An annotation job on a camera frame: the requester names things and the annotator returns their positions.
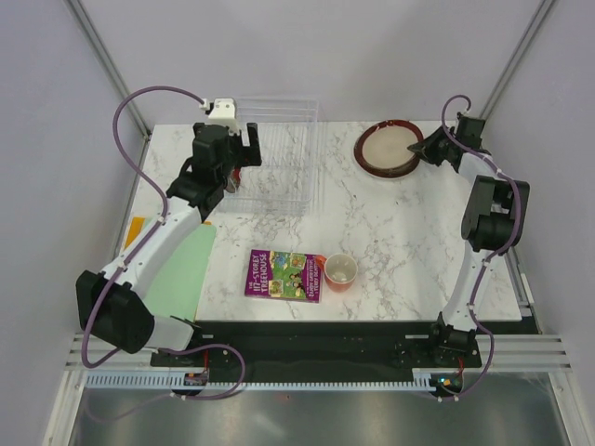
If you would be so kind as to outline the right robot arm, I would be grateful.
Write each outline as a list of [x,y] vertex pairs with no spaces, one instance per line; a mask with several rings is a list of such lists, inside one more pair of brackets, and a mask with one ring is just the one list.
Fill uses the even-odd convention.
[[482,148],[484,125],[481,119],[459,114],[457,126],[442,126],[408,147],[428,164],[448,162],[471,185],[461,222],[465,242],[462,266],[425,345],[428,359],[440,366],[449,364],[459,351],[471,349],[489,276],[502,256],[520,241],[530,194],[527,182],[504,174]]

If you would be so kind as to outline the dark rimmed cream plate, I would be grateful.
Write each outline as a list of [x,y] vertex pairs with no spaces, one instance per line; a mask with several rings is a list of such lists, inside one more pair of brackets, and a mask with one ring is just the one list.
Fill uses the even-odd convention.
[[353,148],[354,160],[366,173],[380,179],[396,179],[412,173],[419,157],[408,147],[424,139],[409,121],[388,120],[368,127]]

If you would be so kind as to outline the small red floral plate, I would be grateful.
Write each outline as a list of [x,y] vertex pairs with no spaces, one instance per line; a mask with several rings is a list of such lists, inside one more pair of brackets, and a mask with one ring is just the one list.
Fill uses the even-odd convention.
[[234,194],[239,190],[240,185],[241,185],[241,169],[235,168],[230,172],[230,174],[228,176],[225,191],[228,193]]

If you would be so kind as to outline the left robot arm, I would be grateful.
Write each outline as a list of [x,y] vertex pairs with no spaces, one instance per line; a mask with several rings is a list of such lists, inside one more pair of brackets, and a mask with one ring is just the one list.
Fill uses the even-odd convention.
[[258,126],[246,126],[249,143],[222,125],[193,126],[192,155],[163,191],[163,209],[125,251],[100,272],[84,271],[75,283],[84,337],[95,336],[119,351],[171,350],[184,365],[204,355],[192,325],[178,317],[155,316],[144,299],[179,245],[223,200],[234,171],[260,166]]

